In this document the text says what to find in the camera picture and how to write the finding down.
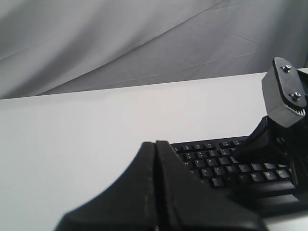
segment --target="white surface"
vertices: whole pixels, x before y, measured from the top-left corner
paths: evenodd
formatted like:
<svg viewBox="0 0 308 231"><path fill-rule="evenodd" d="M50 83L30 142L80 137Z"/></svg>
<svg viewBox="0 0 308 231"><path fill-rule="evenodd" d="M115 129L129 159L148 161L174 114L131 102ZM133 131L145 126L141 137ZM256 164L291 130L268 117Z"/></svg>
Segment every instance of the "white surface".
<svg viewBox="0 0 308 231"><path fill-rule="evenodd" d="M0 230L52 230L112 184L143 141L250 134L265 115L263 76L1 100Z"/></svg>

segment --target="black keyboard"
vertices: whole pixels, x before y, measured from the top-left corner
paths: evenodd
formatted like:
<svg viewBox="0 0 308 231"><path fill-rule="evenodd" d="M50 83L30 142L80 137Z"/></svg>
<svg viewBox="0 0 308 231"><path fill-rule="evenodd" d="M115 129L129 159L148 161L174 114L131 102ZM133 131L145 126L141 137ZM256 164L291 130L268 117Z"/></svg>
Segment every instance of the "black keyboard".
<svg viewBox="0 0 308 231"><path fill-rule="evenodd" d="M232 156L246 137L175 143L172 147L202 183L263 217L307 208L292 193L289 166L241 164Z"/></svg>

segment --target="screw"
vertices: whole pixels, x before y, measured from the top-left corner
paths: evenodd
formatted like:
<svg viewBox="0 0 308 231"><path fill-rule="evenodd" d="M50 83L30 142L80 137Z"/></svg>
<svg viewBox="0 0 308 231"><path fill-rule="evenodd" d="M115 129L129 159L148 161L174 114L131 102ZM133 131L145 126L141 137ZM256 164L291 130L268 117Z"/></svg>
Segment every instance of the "screw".
<svg viewBox="0 0 308 231"><path fill-rule="evenodd" d="M291 66L290 65L286 65L284 67L282 67L283 72L288 73L291 70Z"/></svg>
<svg viewBox="0 0 308 231"><path fill-rule="evenodd" d="M301 94L298 92L295 92L294 94L291 95L292 100L298 101L298 99L301 97Z"/></svg>

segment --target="gray fabric backdrop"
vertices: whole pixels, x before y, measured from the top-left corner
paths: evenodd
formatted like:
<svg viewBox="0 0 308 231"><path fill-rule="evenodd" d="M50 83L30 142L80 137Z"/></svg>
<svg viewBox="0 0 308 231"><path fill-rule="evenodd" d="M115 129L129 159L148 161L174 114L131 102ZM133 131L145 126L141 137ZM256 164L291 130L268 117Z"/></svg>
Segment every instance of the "gray fabric backdrop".
<svg viewBox="0 0 308 231"><path fill-rule="evenodd" d="M0 98L307 65L307 0L5 0Z"/></svg>

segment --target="white tabletop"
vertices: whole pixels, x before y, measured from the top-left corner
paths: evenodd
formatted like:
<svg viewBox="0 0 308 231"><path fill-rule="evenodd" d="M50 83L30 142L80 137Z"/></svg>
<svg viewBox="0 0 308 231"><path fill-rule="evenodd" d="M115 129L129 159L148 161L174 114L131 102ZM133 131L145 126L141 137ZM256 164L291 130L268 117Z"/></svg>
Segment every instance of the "white tabletop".
<svg viewBox="0 0 308 231"><path fill-rule="evenodd" d="M0 230L54 229L112 184L143 141L249 135L266 114L263 76L1 100ZM302 214L266 222L308 226Z"/></svg>

